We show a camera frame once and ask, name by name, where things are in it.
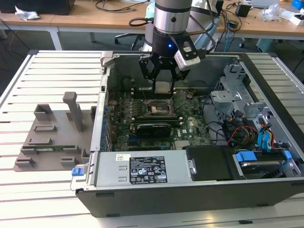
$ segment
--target aluminum profile table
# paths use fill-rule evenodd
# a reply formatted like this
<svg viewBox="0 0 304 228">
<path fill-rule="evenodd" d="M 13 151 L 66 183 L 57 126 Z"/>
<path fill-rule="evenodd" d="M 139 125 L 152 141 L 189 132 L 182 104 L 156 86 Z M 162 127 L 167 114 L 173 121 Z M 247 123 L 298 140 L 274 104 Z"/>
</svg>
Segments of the aluminum profile table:
<svg viewBox="0 0 304 228">
<path fill-rule="evenodd" d="M 252 54 L 250 57 L 257 65 L 261 58 L 267 58 L 269 63 L 274 61 L 276 64 L 281 64 L 280 75 L 283 77 L 285 73 L 290 78 L 289 81 L 296 82 L 295 77 L 277 58 Z M 78 93 L 77 102 L 82 109 L 90 109 L 96 104 L 101 77 L 99 58 L 100 51 L 40 51 L 36 55 L 28 55 L 2 95 L 0 99 L 1 227 L 291 228 L 303 226 L 304 194 L 293 196 L 273 207 L 98 219 L 89 214 L 86 207 L 76 198 L 75 193 L 70 190 L 71 171 L 14 172 L 12 168 L 35 119 L 32 112 L 37 103 L 49 103 L 53 110 L 68 110 L 68 106 L 62 103 L 62 95 L 66 91 L 75 91 Z M 273 83 L 276 80 L 267 79 L 267 81 Z M 280 87 L 277 85 L 273 88 L 279 92 Z M 288 91 L 291 91 L 294 86 L 285 87 L 289 87 Z M 253 224 L 242 225 L 241 220 L 251 221 Z"/>
</svg>

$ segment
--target blue latch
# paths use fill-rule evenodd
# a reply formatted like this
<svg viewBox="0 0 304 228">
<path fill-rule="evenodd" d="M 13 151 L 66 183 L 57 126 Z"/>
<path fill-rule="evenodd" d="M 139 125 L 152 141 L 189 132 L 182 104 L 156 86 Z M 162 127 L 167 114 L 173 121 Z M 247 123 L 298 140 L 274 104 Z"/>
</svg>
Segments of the blue latch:
<svg viewBox="0 0 304 228">
<path fill-rule="evenodd" d="M 253 151 L 240 151 L 236 156 L 238 162 L 257 161 L 257 157 Z"/>
<path fill-rule="evenodd" d="M 75 167 L 72 169 L 72 176 L 83 176 L 84 175 L 84 168 Z"/>
<path fill-rule="evenodd" d="M 291 154 L 290 154 L 289 151 L 284 151 L 284 155 L 285 155 L 285 157 L 286 157 L 287 160 L 290 159 L 290 158 L 292 158 L 292 156 L 291 156 Z"/>
</svg>

